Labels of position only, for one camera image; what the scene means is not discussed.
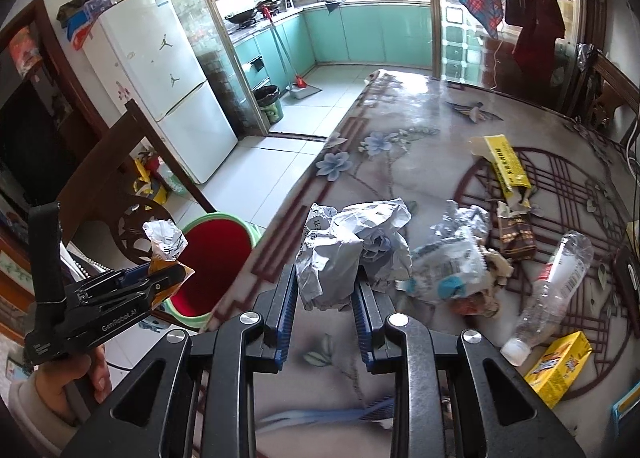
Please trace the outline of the person left hand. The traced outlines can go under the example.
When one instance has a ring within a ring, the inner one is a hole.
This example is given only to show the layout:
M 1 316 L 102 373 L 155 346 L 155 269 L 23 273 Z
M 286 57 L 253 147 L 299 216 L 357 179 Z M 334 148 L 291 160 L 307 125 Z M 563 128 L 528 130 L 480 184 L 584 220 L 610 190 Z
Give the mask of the person left hand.
M 76 420 L 76 414 L 68 403 L 65 387 L 85 376 L 91 380 L 94 398 L 101 404 L 112 392 L 103 345 L 97 346 L 89 354 L 39 366 L 35 372 L 35 388 L 51 412 L 65 422 L 72 423 Z

